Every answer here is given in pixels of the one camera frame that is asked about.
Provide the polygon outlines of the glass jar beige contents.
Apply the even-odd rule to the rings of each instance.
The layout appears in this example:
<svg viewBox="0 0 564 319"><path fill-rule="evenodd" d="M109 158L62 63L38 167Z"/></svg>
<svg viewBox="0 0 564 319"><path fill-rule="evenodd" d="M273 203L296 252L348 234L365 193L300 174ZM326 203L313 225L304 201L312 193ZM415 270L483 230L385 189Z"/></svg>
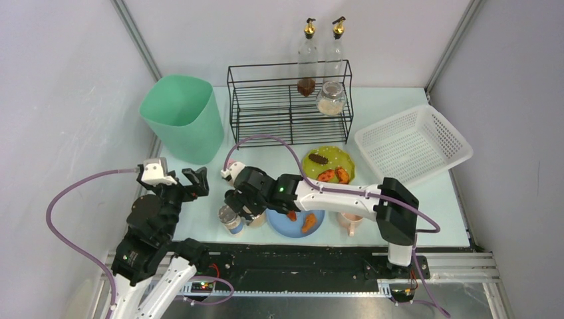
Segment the glass jar beige contents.
<svg viewBox="0 0 564 319"><path fill-rule="evenodd" d="M320 113L327 116L339 115L346 104L344 87L339 82L326 81L317 94L316 105Z"/></svg>
<svg viewBox="0 0 564 319"><path fill-rule="evenodd" d="M258 228L261 227L266 222L266 220L266 212L263 212L262 214L258 215L256 218L248 222L247 226L251 228Z"/></svg>

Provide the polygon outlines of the silver lid shaker jar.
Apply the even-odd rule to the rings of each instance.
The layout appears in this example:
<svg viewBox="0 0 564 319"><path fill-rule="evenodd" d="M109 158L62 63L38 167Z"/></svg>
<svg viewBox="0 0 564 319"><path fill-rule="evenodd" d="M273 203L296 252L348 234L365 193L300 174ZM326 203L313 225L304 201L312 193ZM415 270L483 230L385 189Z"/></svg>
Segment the silver lid shaker jar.
<svg viewBox="0 0 564 319"><path fill-rule="evenodd" d="M243 231L244 224L241 221L241 217L228 205L224 205L219 209L218 218L231 235L237 235Z"/></svg>

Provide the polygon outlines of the glass oil bottle gold spout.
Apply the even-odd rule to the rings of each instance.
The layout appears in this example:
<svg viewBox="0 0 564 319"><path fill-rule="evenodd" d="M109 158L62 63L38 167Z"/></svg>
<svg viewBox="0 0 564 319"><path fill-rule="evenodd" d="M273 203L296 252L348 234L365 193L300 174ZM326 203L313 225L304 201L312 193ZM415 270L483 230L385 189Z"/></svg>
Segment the glass oil bottle gold spout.
<svg viewBox="0 0 564 319"><path fill-rule="evenodd" d="M345 32L345 20L346 18L344 16L341 16L337 20L332 22L333 39L328 43L325 52L323 82L339 81L344 56L343 43L341 38Z"/></svg>

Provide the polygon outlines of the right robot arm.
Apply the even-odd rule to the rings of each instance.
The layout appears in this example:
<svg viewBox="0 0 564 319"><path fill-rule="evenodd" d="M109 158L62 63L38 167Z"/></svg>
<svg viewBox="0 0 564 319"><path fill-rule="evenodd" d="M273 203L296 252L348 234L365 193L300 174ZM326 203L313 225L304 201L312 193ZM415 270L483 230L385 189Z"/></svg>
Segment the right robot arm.
<svg viewBox="0 0 564 319"><path fill-rule="evenodd" d="M266 210L284 215L313 210L349 213L376 222L388 243L388 263L401 267L412 263L419 201L397 179L386 177L378 185L365 186L293 174L273 179L241 162L232 163L220 174L232 187L225 194L225 204L248 221Z"/></svg>

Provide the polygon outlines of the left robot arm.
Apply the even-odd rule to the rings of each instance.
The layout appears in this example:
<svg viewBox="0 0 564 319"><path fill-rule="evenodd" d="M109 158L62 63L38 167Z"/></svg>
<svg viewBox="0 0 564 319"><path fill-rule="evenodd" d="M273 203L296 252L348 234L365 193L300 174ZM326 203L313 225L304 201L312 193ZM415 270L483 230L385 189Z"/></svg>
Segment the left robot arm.
<svg viewBox="0 0 564 319"><path fill-rule="evenodd" d="M194 239L174 241L183 203L210 192L208 170L185 168L182 185L158 163L140 164L136 181L149 193L133 202L127 232L111 265L111 318L160 318L180 288L210 265L209 249Z"/></svg>

